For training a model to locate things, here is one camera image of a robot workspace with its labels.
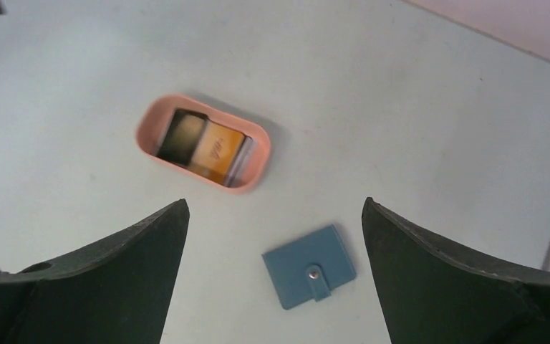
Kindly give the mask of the blue leather card holder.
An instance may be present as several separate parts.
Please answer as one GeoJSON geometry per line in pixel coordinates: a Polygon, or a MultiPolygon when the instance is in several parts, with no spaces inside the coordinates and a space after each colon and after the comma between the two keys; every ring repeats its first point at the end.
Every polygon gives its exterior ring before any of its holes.
{"type": "Polygon", "coordinates": [[[262,254],[280,305],[290,310],[319,302],[357,277],[335,225],[330,224],[262,254]]]}

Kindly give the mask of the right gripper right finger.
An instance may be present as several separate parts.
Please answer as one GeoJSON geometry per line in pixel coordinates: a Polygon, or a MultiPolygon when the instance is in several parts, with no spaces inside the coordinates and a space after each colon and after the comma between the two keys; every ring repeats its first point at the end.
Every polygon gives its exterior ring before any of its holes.
{"type": "Polygon", "coordinates": [[[372,198],[362,231],[393,343],[550,343],[550,272],[457,243],[372,198]]]}

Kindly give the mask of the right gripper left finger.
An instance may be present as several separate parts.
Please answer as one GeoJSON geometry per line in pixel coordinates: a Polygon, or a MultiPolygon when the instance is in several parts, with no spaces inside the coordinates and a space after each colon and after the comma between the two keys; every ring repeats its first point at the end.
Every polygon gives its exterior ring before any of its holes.
{"type": "Polygon", "coordinates": [[[62,256],[0,270],[0,343],[159,343],[189,218],[181,199],[62,256]]]}

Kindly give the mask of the pink oval tray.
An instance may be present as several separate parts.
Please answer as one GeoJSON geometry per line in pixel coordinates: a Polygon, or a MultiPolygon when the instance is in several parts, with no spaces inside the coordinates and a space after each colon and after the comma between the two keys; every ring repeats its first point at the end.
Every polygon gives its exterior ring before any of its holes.
{"type": "Polygon", "coordinates": [[[259,124],[179,94],[149,106],[135,140],[157,162],[240,194],[258,184],[271,154],[259,124]]]}

